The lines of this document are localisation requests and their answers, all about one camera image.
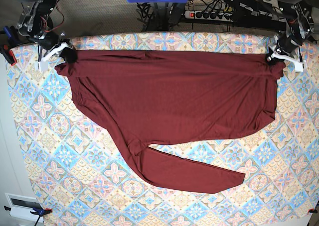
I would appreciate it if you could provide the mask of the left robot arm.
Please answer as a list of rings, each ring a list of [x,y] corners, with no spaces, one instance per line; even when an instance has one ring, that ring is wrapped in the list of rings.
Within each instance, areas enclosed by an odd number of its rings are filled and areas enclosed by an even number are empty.
[[[314,24],[311,16],[311,7],[305,0],[256,0],[272,15],[284,18],[287,22],[286,31],[274,36],[274,44],[268,47],[269,53],[266,61],[276,64],[279,61],[293,63],[295,71],[302,72],[307,63],[299,51],[298,58],[294,58],[293,52],[300,47],[319,28]]]

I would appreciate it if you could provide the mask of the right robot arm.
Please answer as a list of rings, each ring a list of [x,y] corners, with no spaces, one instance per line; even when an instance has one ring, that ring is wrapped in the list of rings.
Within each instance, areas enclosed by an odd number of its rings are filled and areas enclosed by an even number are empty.
[[[27,5],[23,8],[16,25],[18,33],[38,45],[40,61],[56,55],[67,63],[77,61],[77,52],[70,40],[54,32],[50,14],[58,9],[58,0],[18,0]]]

